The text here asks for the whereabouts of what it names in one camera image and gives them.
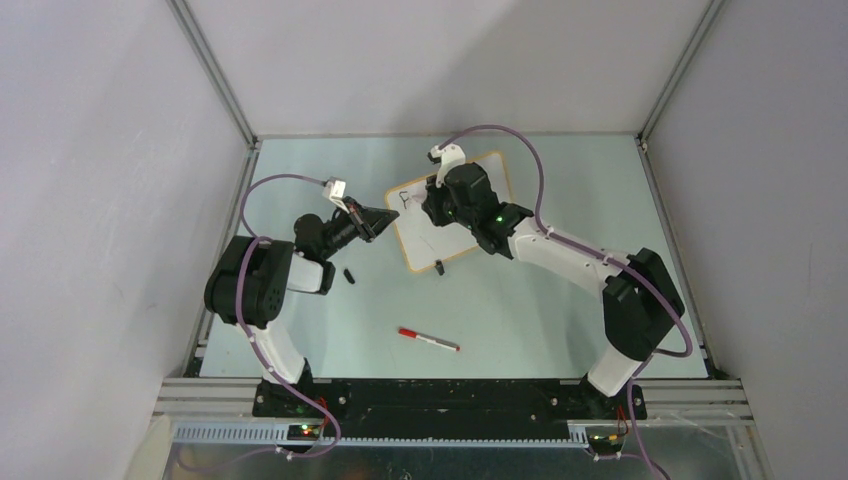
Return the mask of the black marker cap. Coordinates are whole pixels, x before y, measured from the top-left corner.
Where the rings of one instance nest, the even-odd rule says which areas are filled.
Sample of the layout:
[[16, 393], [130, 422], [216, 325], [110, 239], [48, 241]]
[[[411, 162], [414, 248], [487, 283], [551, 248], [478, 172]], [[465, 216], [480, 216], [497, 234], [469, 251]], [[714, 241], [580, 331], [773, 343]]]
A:
[[345, 276], [346, 280], [347, 280], [350, 284], [355, 284], [355, 283], [356, 283], [355, 278], [354, 278], [354, 276], [353, 276], [352, 272], [351, 272], [348, 268], [344, 268], [344, 269], [343, 269], [343, 274], [344, 274], [344, 276]]

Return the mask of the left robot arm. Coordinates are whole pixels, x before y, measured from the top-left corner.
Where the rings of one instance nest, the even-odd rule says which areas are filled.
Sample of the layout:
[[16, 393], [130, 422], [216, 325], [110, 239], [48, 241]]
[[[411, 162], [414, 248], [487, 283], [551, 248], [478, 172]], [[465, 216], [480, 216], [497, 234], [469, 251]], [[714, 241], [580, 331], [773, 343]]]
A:
[[374, 241], [399, 216], [345, 197], [326, 220], [313, 213], [297, 218], [293, 241], [233, 237], [213, 269], [204, 290], [206, 310], [246, 336], [263, 380], [282, 385], [277, 402], [290, 415], [311, 412], [316, 390], [301, 380], [308, 371], [306, 357], [286, 327], [275, 323], [285, 296], [327, 294], [336, 274], [331, 257], [355, 240]]

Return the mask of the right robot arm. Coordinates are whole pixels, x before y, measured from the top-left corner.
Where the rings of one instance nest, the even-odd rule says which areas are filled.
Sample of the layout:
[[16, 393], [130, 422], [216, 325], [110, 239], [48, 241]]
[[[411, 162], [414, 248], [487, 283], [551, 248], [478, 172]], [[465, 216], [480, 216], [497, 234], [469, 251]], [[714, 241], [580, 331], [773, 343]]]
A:
[[647, 248], [616, 255], [543, 230], [533, 211], [500, 200], [476, 163], [427, 177], [424, 191], [422, 210], [434, 226], [457, 225], [487, 254], [546, 269], [600, 300], [607, 346], [586, 374], [581, 402], [596, 418], [616, 411], [620, 391], [685, 312], [662, 258]]

